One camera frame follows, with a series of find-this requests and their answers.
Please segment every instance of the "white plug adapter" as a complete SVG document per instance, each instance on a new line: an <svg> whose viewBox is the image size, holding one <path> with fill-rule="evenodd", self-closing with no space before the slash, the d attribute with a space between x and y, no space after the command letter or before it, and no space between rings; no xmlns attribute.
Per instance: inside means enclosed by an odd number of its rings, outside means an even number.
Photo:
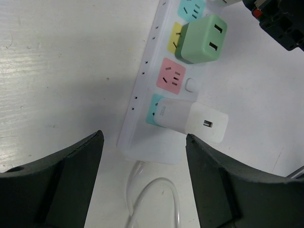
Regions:
<svg viewBox="0 0 304 228"><path fill-rule="evenodd" d="M209 0L209 1L211 1L212 3L216 3L218 6L225 7L238 3L242 0Z"/></svg>
<svg viewBox="0 0 304 228"><path fill-rule="evenodd" d="M220 143L228 125L228 115L199 102L163 98L157 104L154 121L159 126Z"/></svg>

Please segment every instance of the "white table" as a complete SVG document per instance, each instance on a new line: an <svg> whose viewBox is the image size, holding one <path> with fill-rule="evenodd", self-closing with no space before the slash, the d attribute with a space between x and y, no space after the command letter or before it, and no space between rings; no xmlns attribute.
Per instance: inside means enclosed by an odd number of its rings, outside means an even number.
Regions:
<svg viewBox="0 0 304 228"><path fill-rule="evenodd" d="M99 228L101 222L120 228L127 220L124 188L134 162L125 161L115 145L157 4L0 3L0 171L101 129L104 151L86 228ZM304 53L281 48L241 4L226 9L223 18L229 26L225 49L204 76L199 99L229 114L226 138L215 147L286 176L304 164ZM183 227L198 228L186 154L174 166L148 166L138 191L159 176L177 186ZM173 202L165 187L155 188L144 204L140 227L170 227Z"/></svg>

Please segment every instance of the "power cord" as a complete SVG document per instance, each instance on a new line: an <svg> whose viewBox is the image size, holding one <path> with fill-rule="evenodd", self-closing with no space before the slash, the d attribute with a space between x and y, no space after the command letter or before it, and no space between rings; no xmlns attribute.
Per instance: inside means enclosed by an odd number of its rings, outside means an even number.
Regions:
<svg viewBox="0 0 304 228"><path fill-rule="evenodd" d="M136 186L136 183L138 182L139 177L142 174L144 167L146 165L148 165L148 163L145 163L142 161L137 161L135 163L135 165L133 166L133 168L130 172L129 178L128 178L128 182L127 182L127 186L126 186L126 197L127 197L127 206L128 206L130 217L128 219L126 228L137 228L138 227L137 216L140 211L143 199L146 196L149 189L153 185L159 184L159 183L166 184L172 192L173 200L174 200L174 226L175 226L175 228L181 228L179 196L178 196L175 185L173 184L173 182L171 180L169 180L167 178L161 177L161 178L156 178L156 179L152 180L149 184L147 184L143 188L143 190L141 191L141 193L139 194L139 196L137 197L137 199L133 205L131 193L133 192L133 189Z"/></svg>

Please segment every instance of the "green power adapter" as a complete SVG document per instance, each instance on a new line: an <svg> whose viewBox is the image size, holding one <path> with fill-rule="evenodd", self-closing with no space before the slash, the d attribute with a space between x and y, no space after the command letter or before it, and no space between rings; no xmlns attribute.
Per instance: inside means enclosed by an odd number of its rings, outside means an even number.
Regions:
<svg viewBox="0 0 304 228"><path fill-rule="evenodd" d="M227 24L215 14L190 22L181 30L175 56L187 64L218 60L226 32Z"/></svg>

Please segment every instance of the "mounting hole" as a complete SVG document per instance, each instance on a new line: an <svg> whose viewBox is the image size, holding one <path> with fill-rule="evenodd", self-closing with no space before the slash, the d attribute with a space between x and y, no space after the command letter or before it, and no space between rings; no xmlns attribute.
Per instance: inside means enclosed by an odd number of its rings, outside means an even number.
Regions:
<svg viewBox="0 0 304 228"><path fill-rule="evenodd" d="M18 167L12 168L12 169L10 169L6 172L18 172L18 171L21 171L21 170L24 170L24 167L18 166Z"/></svg>

